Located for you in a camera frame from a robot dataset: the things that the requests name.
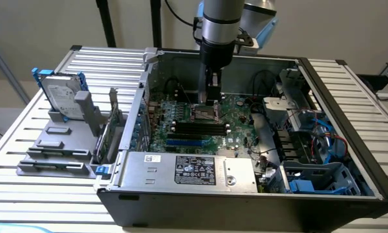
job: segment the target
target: white wall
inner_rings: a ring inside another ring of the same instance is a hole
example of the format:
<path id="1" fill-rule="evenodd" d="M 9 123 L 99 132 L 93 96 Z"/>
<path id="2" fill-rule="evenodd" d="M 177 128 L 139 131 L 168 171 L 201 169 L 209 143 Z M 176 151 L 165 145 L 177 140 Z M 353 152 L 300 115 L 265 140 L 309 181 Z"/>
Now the white wall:
<path id="1" fill-rule="evenodd" d="M 192 21 L 199 0 L 171 0 Z M 360 73 L 388 62 L 388 0 L 277 0 L 280 23 L 267 54 L 344 59 Z M 149 0 L 109 0 L 117 46 L 152 46 Z M 163 46 L 193 48 L 191 28 L 163 2 Z M 0 53 L 21 80 L 55 68 L 71 45 L 105 46 L 95 0 L 0 0 Z"/>

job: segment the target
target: power supply label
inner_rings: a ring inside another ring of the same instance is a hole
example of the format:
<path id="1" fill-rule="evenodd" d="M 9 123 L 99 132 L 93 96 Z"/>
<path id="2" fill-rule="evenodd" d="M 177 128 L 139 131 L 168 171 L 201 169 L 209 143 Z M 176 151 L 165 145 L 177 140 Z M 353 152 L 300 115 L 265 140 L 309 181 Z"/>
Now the power supply label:
<path id="1" fill-rule="evenodd" d="M 177 184 L 216 185 L 215 158 L 176 156 L 173 181 Z"/>

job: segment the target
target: motherboard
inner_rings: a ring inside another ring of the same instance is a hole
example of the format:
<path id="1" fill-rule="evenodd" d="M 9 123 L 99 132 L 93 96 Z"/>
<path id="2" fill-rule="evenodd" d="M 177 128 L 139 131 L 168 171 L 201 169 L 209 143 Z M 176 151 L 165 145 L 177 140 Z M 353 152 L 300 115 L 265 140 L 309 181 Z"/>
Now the motherboard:
<path id="1" fill-rule="evenodd" d="M 149 102 L 149 152 L 253 158 L 257 145 L 248 98 L 227 95 L 213 106 L 156 94 Z"/>

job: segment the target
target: green circuit board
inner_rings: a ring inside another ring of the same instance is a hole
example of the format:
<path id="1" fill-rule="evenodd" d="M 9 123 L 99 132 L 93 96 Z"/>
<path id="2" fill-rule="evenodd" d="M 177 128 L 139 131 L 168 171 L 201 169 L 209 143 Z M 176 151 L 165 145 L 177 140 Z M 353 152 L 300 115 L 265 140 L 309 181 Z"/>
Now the green circuit board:
<path id="1" fill-rule="evenodd" d="M 153 95 L 151 100 L 152 136 L 149 152 L 213 154 L 239 158 L 249 158 L 253 156 L 247 153 L 248 146 L 244 143 L 244 138 L 247 138 L 248 143 L 256 138 L 245 97 L 228 95 L 220 104 L 211 107 L 177 102 L 169 96 L 161 94 Z M 167 145 L 168 134 L 172 133 L 173 121 L 229 124 L 231 132 L 225 136 L 203 135 L 201 146 Z"/>

